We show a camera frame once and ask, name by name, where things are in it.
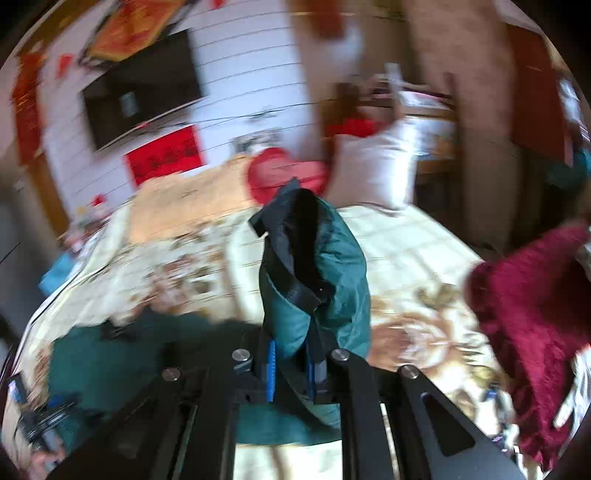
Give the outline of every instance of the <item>red banner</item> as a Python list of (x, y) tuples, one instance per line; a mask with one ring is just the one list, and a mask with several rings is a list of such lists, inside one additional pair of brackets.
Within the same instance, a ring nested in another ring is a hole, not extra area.
[(39, 85), (39, 71), (43, 66), (43, 55), (28, 53), (20, 60), (17, 84), (12, 91), (12, 104), (17, 127), (19, 159), (21, 165), (26, 166), (34, 162), (41, 147), (37, 85)]
[(148, 179), (203, 166), (193, 127), (160, 137), (127, 154), (136, 186)]

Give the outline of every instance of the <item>framed picture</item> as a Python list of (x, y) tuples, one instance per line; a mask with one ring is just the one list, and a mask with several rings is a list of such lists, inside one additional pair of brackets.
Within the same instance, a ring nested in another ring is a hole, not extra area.
[(163, 38), (201, 0), (119, 0), (96, 27), (78, 64), (108, 69)]
[(236, 154), (255, 155), (265, 148), (281, 146), (280, 129), (269, 128), (241, 135), (234, 138), (232, 145)]

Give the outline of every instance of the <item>cable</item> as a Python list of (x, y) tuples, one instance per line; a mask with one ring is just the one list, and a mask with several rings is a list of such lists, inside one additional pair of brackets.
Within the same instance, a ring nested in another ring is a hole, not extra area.
[[(330, 100), (333, 100), (333, 99), (326, 99), (326, 100), (323, 100), (323, 102), (327, 102), (327, 101), (330, 101)], [(160, 125), (160, 126), (157, 126), (157, 127), (153, 127), (153, 128), (150, 128), (150, 129), (147, 129), (147, 128), (144, 129), (144, 128), (142, 128), (142, 129), (138, 130), (137, 134), (138, 135), (144, 135), (144, 134), (154, 133), (154, 132), (157, 132), (157, 131), (162, 130), (164, 128), (189, 127), (190, 125), (194, 125), (194, 124), (197, 124), (197, 123), (204, 124), (204, 123), (207, 123), (207, 122), (219, 122), (217, 124), (208, 125), (208, 126), (204, 127), (204, 128), (210, 128), (210, 127), (216, 127), (216, 126), (218, 126), (218, 125), (220, 125), (222, 123), (225, 123), (225, 122), (229, 122), (229, 121), (232, 121), (232, 120), (238, 120), (240, 118), (250, 118), (250, 119), (252, 119), (254, 121), (254, 120), (257, 120), (259, 118), (263, 118), (263, 117), (265, 117), (267, 115), (273, 114), (273, 113), (283, 112), (284, 110), (287, 110), (288, 108), (292, 108), (292, 107), (295, 107), (295, 106), (318, 105), (319, 103), (320, 102), (294, 103), (292, 105), (285, 105), (285, 106), (283, 106), (281, 108), (272, 108), (272, 109), (269, 108), (269, 109), (263, 110), (261, 112), (248, 113), (246, 115), (222, 116), (222, 117), (219, 117), (219, 118), (209, 118), (207, 120), (199, 120), (198, 122), (197, 121), (196, 122), (178, 122), (178, 123), (175, 123), (175, 124), (166, 124), (165, 123), (163, 125)]]

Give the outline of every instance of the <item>white wall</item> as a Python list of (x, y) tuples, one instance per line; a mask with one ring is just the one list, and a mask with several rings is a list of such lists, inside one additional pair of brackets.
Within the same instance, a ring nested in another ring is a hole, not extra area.
[[(131, 135), (100, 153), (93, 152), (80, 92), (100, 73), (73, 65), (56, 79), (58, 57), (78, 55), (111, 2), (105, 1), (73, 23), (47, 52), (39, 88), (46, 128), (44, 146), (54, 178), (72, 215), (96, 195), (118, 206), (134, 193), (125, 154), (179, 127), (155, 134)], [(301, 61), (284, 0), (228, 0), (208, 10), (202, 0), (177, 27), (191, 29), (197, 73), (206, 95), (169, 123), (194, 122), (202, 157), (208, 164), (227, 160), (238, 135), (282, 128), (284, 145), (297, 158), (320, 157), (320, 132), (310, 103)], [(212, 120), (292, 106), (274, 118)]]
[(521, 8), (515, 5), (511, 0), (494, 0), (494, 4), (496, 11), (503, 22), (543, 34), (542, 29), (538, 24), (523, 13)]

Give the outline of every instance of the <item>floral bedspread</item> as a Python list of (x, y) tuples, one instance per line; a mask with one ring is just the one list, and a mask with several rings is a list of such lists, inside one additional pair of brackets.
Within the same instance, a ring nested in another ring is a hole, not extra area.
[[(263, 243), (244, 210), (199, 225), (168, 241), (130, 245), (129, 204), (117, 210), (80, 274), (31, 322), (15, 371), (46, 399), (51, 343), (73, 326), (132, 321), (146, 304), (162, 311), (199, 312), (212, 321), (262, 323), (258, 269)], [(480, 261), (464, 243), (422, 211), (398, 216), (368, 207), (340, 210), (366, 256), (372, 295), (369, 361), (395, 370), (414, 363), (489, 435), (499, 430), (493, 403), (481, 402), (501, 369), (472, 312), (462, 302), (462, 281)], [(14, 461), (29, 462), (24, 439), (14, 436), (16, 405), (9, 401), (2, 441)], [(340, 442), (236, 449), (236, 479), (340, 478)]]

